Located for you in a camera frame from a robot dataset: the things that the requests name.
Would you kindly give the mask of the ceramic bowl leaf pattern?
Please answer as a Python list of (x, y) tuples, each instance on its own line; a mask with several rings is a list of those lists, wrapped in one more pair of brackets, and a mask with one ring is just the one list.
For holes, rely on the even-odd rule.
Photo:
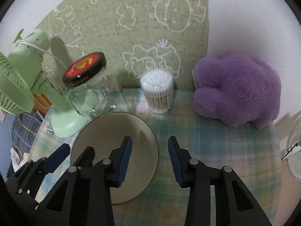
[(157, 140), (151, 128), (129, 113), (111, 113), (91, 121), (79, 132), (71, 149), (73, 164), (87, 146), (94, 148), (93, 164), (108, 158), (125, 136), (132, 138), (132, 152), (124, 182), (111, 188), (113, 205), (129, 202), (142, 193), (153, 179), (159, 160)]

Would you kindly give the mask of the white clothes pile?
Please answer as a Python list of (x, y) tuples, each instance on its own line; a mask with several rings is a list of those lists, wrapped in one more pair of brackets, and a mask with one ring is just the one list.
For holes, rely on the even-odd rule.
[(29, 160), (29, 153), (24, 153), (24, 155), (20, 157), (14, 148), (10, 149), (10, 153), (14, 172), (18, 171), (18, 169), (20, 169)]

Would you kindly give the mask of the blue plaid pillow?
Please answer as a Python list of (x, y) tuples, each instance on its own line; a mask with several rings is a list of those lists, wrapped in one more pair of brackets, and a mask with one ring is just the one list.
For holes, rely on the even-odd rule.
[(44, 118), (45, 115), (39, 111), (21, 113), (15, 116), (11, 140), (13, 148), (20, 157), (23, 157), (25, 153), (30, 153)]

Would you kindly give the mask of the plaid tablecloth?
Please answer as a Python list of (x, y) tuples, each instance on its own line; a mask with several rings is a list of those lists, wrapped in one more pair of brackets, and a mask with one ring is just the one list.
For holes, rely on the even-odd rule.
[(116, 225), (183, 225), (189, 189), (175, 180), (168, 153), (168, 139), (176, 137), (208, 167), (231, 167), (258, 201), (268, 219), (276, 215), (281, 190), (281, 158), (273, 124), (258, 130), (253, 124), (232, 128), (215, 119), (200, 117), (192, 107), (193, 92), (174, 92), (172, 108), (165, 114), (151, 112), (138, 88), (123, 91), (130, 113), (153, 131), (159, 148), (155, 175), (148, 187), (129, 202), (113, 207)]

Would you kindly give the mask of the wooden chair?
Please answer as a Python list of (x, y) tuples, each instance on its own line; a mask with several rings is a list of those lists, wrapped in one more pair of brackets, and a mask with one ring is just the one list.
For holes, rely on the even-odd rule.
[(39, 111), (39, 112), (43, 113), (44, 115), (47, 115), (49, 109), (52, 106), (52, 103), (50, 102), (50, 100), (44, 94), (33, 93), (33, 97), (35, 100), (35, 105), (34, 105), (33, 110)]

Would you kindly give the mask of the glass jar black lid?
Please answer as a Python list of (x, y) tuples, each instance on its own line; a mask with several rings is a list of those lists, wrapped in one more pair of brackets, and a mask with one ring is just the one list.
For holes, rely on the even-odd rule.
[(127, 111), (121, 85), (116, 75), (107, 71), (106, 65), (104, 53), (94, 52), (72, 64), (63, 76), (68, 102), (89, 120)]

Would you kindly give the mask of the cotton swab container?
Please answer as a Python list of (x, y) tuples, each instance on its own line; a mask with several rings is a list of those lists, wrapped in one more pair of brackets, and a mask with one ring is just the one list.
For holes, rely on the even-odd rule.
[(140, 86), (150, 111), (164, 114), (173, 105), (173, 77), (169, 70), (150, 68), (140, 77)]

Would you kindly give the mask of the purple plush toy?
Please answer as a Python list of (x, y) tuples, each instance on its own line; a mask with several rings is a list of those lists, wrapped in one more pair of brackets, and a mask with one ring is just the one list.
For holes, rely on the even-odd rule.
[(263, 129), (279, 115), (281, 80), (263, 61), (244, 54), (205, 57), (196, 63), (192, 76), (193, 107), (202, 117), (231, 127), (252, 122)]

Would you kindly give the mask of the green desk fan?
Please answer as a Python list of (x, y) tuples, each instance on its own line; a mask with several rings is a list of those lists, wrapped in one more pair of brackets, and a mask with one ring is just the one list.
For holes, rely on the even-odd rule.
[(16, 47), (8, 56), (1, 54), (1, 109), (15, 115), (31, 112), (34, 95), (44, 94), (54, 106), (54, 134), (66, 138), (78, 132), (87, 123), (87, 117), (77, 113), (42, 70), (43, 56), (50, 46), (48, 36), (35, 29), (24, 39), (17, 34), (14, 43)]

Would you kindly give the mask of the white floor fan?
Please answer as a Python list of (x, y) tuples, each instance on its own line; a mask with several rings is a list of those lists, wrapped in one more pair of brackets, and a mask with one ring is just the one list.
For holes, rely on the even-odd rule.
[(281, 160), (287, 161), (291, 175), (300, 181), (300, 114), (292, 124), (286, 148), (282, 151)]

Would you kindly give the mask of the green embroidered cloth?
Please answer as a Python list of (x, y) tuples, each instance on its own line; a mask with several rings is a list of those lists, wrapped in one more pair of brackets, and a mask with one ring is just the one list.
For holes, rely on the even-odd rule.
[(151, 68), (168, 69), (179, 90), (192, 90), (192, 70), (207, 54), (209, 0), (63, 0), (38, 28), (50, 40), (42, 67), (62, 83), (66, 67), (103, 52), (122, 87), (139, 86)]

